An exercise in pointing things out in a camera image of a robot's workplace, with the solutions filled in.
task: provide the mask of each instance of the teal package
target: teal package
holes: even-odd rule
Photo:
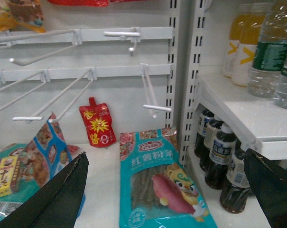
[[[176,129],[120,135],[120,228],[216,228],[179,164]]]
[[[0,151],[0,159],[8,156],[19,155],[24,150],[26,144],[11,144]],[[38,190],[39,186],[35,180],[20,180],[19,192],[0,197],[0,221],[13,212],[22,203],[27,201]]]

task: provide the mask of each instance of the yellow label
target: yellow label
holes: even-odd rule
[[[13,193],[10,187],[17,161],[18,156],[10,156],[0,160],[0,197]]]

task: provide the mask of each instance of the white shelf surface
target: white shelf surface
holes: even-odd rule
[[[194,102],[222,118],[250,148],[270,160],[287,159],[287,110],[234,85],[222,67],[200,67]]]
[[[78,145],[86,152],[89,169],[85,187],[86,200],[75,228],[119,228],[120,211],[120,155],[119,143],[108,148]],[[204,182],[199,161],[190,156],[199,186],[218,228],[270,228],[255,197],[250,197],[245,210],[238,215],[226,212],[219,203],[219,190]]]
[[[246,207],[239,214],[227,212],[220,204],[221,190],[210,188],[204,181],[205,172],[199,166],[194,152],[188,153],[186,171],[194,173],[194,181],[200,189],[218,228],[271,228],[255,196],[249,196]]]

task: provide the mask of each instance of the cartoon character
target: cartoon character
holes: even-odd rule
[[[60,162],[58,162],[55,175],[59,173],[66,165],[68,165],[69,159],[67,152],[65,150],[61,151],[60,153]]]
[[[187,176],[185,171],[180,168],[177,163],[173,163],[167,167],[165,175],[176,184],[176,186],[180,189],[185,201],[191,204],[195,209],[195,213],[192,214],[192,216],[196,219],[196,221],[204,222],[203,217],[206,217],[209,214],[209,211],[207,208],[203,208],[199,204],[198,190],[196,189],[194,182]]]

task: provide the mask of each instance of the red package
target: red package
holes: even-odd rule
[[[109,5],[108,0],[48,0],[48,2],[55,4],[55,5],[62,5],[62,6],[105,7]]]
[[[79,111],[86,127],[91,146],[102,148],[115,143],[116,137],[111,127],[111,114],[105,103],[96,104],[89,98],[90,106],[80,106]]]
[[[147,1],[147,0],[111,0],[111,2],[125,2],[125,1]]]

